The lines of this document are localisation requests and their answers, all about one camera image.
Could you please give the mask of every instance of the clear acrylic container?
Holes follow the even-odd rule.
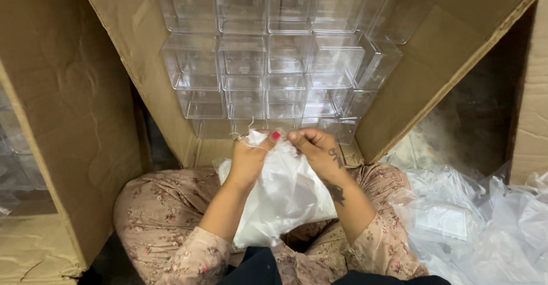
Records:
[[[216,32],[215,0],[158,0],[172,32]]]
[[[269,36],[269,73],[302,73],[307,71],[312,34]]]
[[[232,138],[234,139],[248,134],[250,129],[268,129],[266,120],[230,120],[230,125],[232,128]]]
[[[229,120],[192,120],[192,126],[199,139],[232,139]]]
[[[236,74],[261,76],[266,72],[264,37],[223,35],[218,54],[222,77]]]
[[[312,42],[310,83],[315,88],[347,88],[365,50],[355,35],[316,35]]]
[[[353,33],[365,0],[318,0],[312,29],[318,33]]]
[[[219,90],[217,35],[172,34],[162,47],[169,79],[175,89]]]
[[[262,35],[266,32],[267,0],[216,0],[223,33]]]
[[[31,153],[23,129],[12,111],[0,111],[0,125],[6,134],[11,150],[17,153]]]
[[[271,74],[267,77],[266,117],[301,118],[308,85],[302,74]]]
[[[340,145],[350,145],[354,140],[360,118],[322,118],[321,128],[335,136]]]
[[[433,4],[434,0],[366,0],[360,29],[370,40],[407,43]]]
[[[267,128],[275,130],[281,128],[285,132],[290,132],[301,128],[302,118],[268,118],[266,120]]]
[[[265,91],[236,90],[226,92],[229,119],[232,120],[264,120]]]
[[[33,155],[17,155],[19,164],[36,190],[47,190],[44,177],[38,168],[38,163]]]
[[[348,92],[344,89],[309,89],[304,117],[335,117],[336,104],[342,104]]]
[[[400,63],[403,54],[387,39],[374,42],[368,40],[360,31],[358,33],[365,54],[352,85],[356,89],[379,90]]]
[[[337,100],[337,113],[340,117],[362,118],[373,104],[376,93],[370,90],[349,89],[342,101]]]
[[[225,92],[177,90],[182,112],[187,119],[226,118]]]
[[[318,0],[270,0],[271,33],[310,33]]]

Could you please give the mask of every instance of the cardboard box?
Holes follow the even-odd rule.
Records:
[[[539,0],[517,114],[510,184],[548,171],[548,0]]]
[[[0,220],[0,284],[76,284],[142,172],[131,82],[87,0],[0,0],[0,14],[0,82],[53,199]]]
[[[183,118],[160,54],[169,32],[157,0],[89,1],[181,164],[209,166],[212,158],[228,156],[230,141],[197,140]],[[437,0],[411,40],[401,47],[402,62],[362,119],[356,133],[359,146],[345,148],[351,149],[345,154],[347,163],[373,163],[385,155],[533,1]]]

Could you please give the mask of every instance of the floor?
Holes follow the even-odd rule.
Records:
[[[516,88],[527,52],[530,23],[522,18],[440,103],[381,161],[401,169],[448,164],[483,177],[508,159]],[[144,110],[154,169],[178,165]],[[113,234],[79,284],[142,285]]]

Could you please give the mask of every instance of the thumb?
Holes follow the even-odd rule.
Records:
[[[276,145],[276,142],[278,141],[280,136],[281,134],[278,131],[271,132],[269,136],[264,141],[262,141],[259,147],[262,147],[266,150],[271,150]]]
[[[287,139],[295,145],[300,151],[302,151],[306,156],[311,155],[312,153],[316,152],[318,147],[311,144],[304,135],[302,135],[299,132],[290,132],[287,135]]]

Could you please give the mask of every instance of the wrist tattoo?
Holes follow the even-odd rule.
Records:
[[[327,191],[329,191],[329,194],[331,194],[333,202],[339,203],[341,206],[344,207],[343,201],[345,200],[345,198],[343,197],[342,187],[329,182],[325,183],[325,187],[327,188]]]
[[[343,160],[337,155],[335,148],[331,148],[327,153],[333,157],[333,162],[339,163],[339,168],[343,168]]]

